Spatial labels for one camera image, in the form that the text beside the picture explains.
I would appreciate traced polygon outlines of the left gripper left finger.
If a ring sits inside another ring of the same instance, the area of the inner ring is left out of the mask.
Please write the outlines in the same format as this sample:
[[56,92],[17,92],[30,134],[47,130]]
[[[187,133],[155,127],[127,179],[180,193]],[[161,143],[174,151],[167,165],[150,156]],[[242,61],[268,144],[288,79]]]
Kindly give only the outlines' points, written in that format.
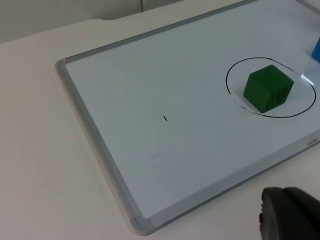
[[288,195],[279,187],[267,187],[261,195],[259,230],[263,240],[281,240],[283,230],[288,226],[289,207],[292,205]]

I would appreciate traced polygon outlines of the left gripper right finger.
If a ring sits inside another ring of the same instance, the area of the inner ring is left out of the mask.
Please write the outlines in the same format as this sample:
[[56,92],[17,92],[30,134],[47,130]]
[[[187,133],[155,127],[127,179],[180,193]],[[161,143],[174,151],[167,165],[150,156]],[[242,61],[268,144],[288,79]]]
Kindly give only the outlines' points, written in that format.
[[303,240],[311,240],[308,234],[313,234],[315,240],[320,239],[320,201],[298,187],[286,187],[284,192],[294,202],[296,208],[302,213],[305,222],[312,230],[305,230]]

